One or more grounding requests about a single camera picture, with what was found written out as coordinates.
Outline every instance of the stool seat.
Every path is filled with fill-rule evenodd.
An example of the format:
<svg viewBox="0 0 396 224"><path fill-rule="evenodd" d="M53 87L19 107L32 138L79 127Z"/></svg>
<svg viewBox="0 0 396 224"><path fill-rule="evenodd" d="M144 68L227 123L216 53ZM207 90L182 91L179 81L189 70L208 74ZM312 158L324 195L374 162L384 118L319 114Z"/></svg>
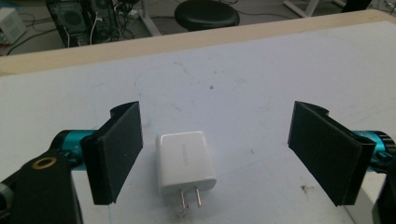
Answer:
<svg viewBox="0 0 396 224"><path fill-rule="evenodd" d="M212 0L188 0L175 10L177 23L189 31L216 29L239 24L238 12L227 4Z"/></svg>

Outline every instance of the white power adapter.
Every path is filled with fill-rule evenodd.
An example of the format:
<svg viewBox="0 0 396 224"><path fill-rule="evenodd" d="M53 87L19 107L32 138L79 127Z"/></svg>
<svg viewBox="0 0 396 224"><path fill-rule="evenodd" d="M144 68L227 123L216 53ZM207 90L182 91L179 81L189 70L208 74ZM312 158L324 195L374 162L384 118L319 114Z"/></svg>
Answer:
<svg viewBox="0 0 396 224"><path fill-rule="evenodd" d="M186 194L213 189L216 175L203 132L173 133L157 137L158 185L162 196L178 194L182 208Z"/></svg>

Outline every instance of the charger prong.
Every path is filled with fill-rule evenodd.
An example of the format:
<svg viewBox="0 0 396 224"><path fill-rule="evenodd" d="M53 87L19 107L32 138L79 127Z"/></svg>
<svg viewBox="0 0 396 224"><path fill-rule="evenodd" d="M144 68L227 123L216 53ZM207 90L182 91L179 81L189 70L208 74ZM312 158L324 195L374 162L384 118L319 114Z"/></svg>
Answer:
<svg viewBox="0 0 396 224"><path fill-rule="evenodd" d="M199 190L197 187L195 187L195 196L197 197L197 203L198 203L198 207L201 207L202 202L201 202L201 196L199 194Z"/></svg>
<svg viewBox="0 0 396 224"><path fill-rule="evenodd" d="M184 191L183 189L180 190L180 200L181 200L181 207L184 209L186 209L186 201L184 199Z"/></svg>

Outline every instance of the white table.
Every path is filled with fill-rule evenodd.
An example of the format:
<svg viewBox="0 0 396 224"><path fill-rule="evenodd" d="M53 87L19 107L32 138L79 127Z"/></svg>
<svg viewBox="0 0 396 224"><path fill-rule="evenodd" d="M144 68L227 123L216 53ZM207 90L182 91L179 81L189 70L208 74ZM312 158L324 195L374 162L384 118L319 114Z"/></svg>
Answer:
<svg viewBox="0 0 396 224"><path fill-rule="evenodd" d="M293 102L394 137L395 35L367 23L1 77L0 176L57 132L98 128L111 107L139 100L145 147L117 203L92 205L74 172L86 223L352 223L288 149ZM158 195L154 138L192 130L206 132L219 182L181 214L178 199Z"/></svg>

